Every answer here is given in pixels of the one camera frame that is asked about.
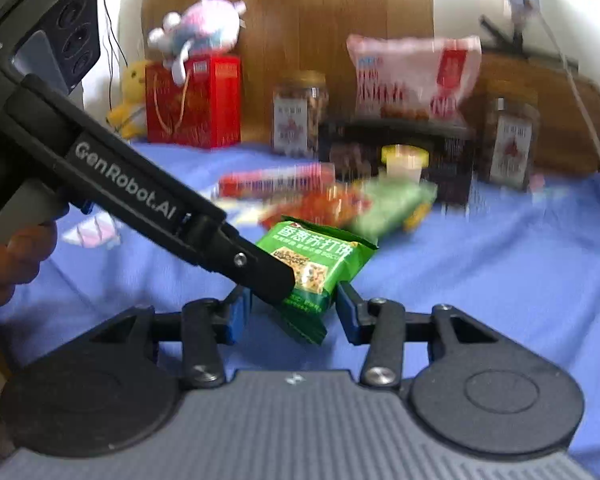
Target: yellow plush toy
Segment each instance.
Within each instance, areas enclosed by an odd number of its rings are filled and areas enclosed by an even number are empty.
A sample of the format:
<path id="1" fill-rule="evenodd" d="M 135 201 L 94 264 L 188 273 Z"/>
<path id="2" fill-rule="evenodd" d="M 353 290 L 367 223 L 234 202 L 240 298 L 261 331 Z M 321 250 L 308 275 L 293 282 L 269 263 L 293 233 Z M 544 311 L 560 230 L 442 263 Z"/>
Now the yellow plush toy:
<path id="1" fill-rule="evenodd" d="M 149 61 L 131 63 L 122 75 L 122 104 L 107 114 L 109 123 L 123 139 L 146 135 L 146 86 L 144 70 Z"/>

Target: jar lid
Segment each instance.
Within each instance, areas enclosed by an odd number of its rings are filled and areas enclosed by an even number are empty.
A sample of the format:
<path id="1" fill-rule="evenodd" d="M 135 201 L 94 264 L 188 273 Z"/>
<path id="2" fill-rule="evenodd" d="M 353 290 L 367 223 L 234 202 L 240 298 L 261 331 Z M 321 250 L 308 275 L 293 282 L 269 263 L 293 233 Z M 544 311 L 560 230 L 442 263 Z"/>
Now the jar lid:
<path id="1" fill-rule="evenodd" d="M 495 97 L 509 98 L 534 107 L 538 106 L 538 92 L 535 89 L 512 81 L 491 80 L 487 83 L 487 92 Z"/>
<path id="2" fill-rule="evenodd" d="M 296 70 L 289 72 L 280 78 L 282 84 L 303 87 L 327 86 L 327 79 L 322 72 L 315 70 Z"/>
<path id="3" fill-rule="evenodd" d="M 415 158 L 422 168 L 427 168 L 429 166 L 429 152 L 422 148 L 417 148 L 416 146 L 405 146 L 403 144 L 383 146 L 381 156 L 383 164 L 385 164 L 386 160 L 391 156 L 404 156 Z"/>

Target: black box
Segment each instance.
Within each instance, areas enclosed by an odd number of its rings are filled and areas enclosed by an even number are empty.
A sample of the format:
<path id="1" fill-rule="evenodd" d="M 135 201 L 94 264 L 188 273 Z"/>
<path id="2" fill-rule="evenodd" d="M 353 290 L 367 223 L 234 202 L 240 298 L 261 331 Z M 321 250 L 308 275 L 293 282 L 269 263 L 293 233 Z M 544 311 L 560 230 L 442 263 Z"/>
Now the black box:
<path id="1" fill-rule="evenodd" d="M 466 205 L 476 147 L 475 132 L 464 126 L 403 119 L 327 120 L 320 126 L 318 156 L 332 162 L 336 178 L 350 182 L 376 176 L 382 147 L 417 146 L 429 152 L 422 177 L 438 184 L 437 202 Z"/>

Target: light green snack package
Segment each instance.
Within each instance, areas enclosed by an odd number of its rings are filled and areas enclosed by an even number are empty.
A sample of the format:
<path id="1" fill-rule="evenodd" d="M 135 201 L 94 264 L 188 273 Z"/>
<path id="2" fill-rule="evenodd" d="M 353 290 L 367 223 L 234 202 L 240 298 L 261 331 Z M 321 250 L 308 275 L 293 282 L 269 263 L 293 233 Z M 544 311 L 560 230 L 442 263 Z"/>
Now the light green snack package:
<path id="1" fill-rule="evenodd" d="M 275 307 L 296 333 L 314 344 L 326 336 L 320 316 L 331 306 L 336 285 L 352 280 L 378 248 L 341 229 L 296 219 L 276 224 L 257 246 L 294 270 L 291 296 Z"/>
<path id="2" fill-rule="evenodd" d="M 383 235 L 400 228 L 422 204 L 432 204 L 438 186 L 426 181 L 416 183 L 380 176 L 367 180 L 362 185 L 362 193 L 371 201 L 371 208 L 357 216 L 346 229 L 376 244 Z"/>

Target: pink snack bag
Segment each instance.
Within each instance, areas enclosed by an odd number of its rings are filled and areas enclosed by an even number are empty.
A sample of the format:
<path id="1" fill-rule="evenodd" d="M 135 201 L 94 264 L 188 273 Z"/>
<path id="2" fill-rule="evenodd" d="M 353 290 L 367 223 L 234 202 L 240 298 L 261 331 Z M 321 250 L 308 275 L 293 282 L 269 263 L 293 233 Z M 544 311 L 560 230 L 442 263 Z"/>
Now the pink snack bag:
<path id="1" fill-rule="evenodd" d="M 480 38 L 375 40 L 351 35 L 356 114 L 461 122 L 458 106 L 480 72 Z"/>

